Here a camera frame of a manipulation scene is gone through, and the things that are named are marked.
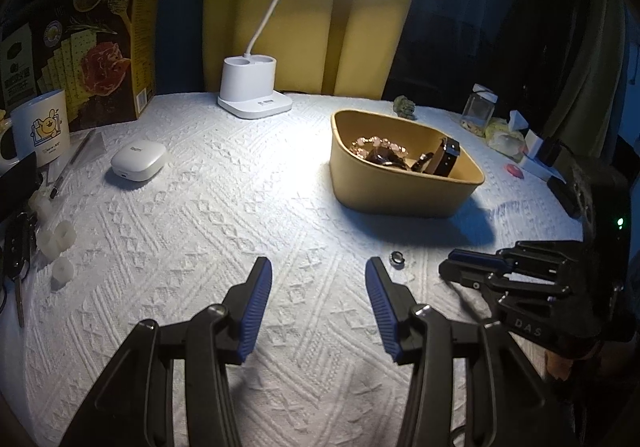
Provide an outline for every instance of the white textured tablecloth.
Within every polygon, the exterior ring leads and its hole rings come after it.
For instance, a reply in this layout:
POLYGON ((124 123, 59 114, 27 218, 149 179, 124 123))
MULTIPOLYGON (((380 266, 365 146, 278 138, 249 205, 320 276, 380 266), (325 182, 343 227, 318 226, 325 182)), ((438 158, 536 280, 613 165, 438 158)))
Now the white textured tablecloth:
MULTIPOLYGON (((56 219, 78 231, 64 254, 75 278, 53 291, 51 267, 33 271, 25 329, 12 299, 0 316, 0 389, 39 445, 57 445, 136 322, 191 318, 244 281, 258 255, 273 263, 273 289, 256 350, 230 373, 244 445, 395 445, 410 369, 383 350, 366 260, 386 263, 400 250, 406 266, 392 272, 395 280, 449 318, 468 320, 437 273, 451 249, 581 239, 545 183, 510 176, 507 158, 431 108, 418 107, 418 120, 456 137, 485 184, 450 220, 346 209, 328 166, 330 115, 341 108, 392 112, 386 102, 294 96, 288 114, 250 121, 217 107, 211 94, 180 94, 156 97, 137 122, 102 129, 108 153, 70 179, 56 219), (110 172, 113 153, 137 138, 173 155, 145 185, 110 172)), ((188 445, 183 367, 174 383, 177 446, 188 445)), ((457 387, 458 420, 463 400, 457 387)))

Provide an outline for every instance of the small figurine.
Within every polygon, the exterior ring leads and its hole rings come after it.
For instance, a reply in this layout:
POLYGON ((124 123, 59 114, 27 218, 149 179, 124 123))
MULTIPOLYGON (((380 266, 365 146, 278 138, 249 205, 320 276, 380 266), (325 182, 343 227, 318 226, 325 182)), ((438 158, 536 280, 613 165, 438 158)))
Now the small figurine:
POLYGON ((410 101, 404 95, 400 95, 394 101, 394 111, 401 119, 415 120, 415 103, 410 101))

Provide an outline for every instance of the car key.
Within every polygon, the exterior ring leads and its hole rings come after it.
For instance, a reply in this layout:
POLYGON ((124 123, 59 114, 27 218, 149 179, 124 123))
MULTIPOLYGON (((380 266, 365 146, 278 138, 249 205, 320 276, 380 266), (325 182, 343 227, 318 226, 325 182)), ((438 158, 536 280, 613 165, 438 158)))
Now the car key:
POLYGON ((24 328, 22 278, 29 273, 31 265, 33 223, 33 218, 30 218, 26 212, 21 212, 9 224, 4 235, 3 270, 4 275, 14 282, 15 307, 20 328, 24 328))

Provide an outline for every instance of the white earbuds case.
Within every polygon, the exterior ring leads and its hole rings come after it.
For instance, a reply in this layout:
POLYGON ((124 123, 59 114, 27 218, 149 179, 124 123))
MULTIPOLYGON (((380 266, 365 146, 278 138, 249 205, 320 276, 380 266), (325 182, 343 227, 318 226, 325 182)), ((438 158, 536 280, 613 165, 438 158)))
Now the white earbuds case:
POLYGON ((166 164, 166 147, 159 142, 136 140, 111 158, 111 168, 118 176, 134 182, 153 177, 166 164))

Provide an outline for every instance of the mug handle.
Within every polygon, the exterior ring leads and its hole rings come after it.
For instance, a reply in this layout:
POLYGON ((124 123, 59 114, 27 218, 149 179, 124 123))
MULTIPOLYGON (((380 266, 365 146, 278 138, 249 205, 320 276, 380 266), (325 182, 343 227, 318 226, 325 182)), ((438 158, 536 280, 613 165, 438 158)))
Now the mug handle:
MULTIPOLYGON (((12 125, 14 125, 14 123, 11 119, 0 120, 0 126, 2 127, 2 129, 0 129, 0 140, 2 140, 4 134, 11 129, 12 125)), ((8 160, 0 154, 0 174, 6 173, 13 166, 16 166, 18 162, 20 162, 20 159, 17 156, 8 160)))

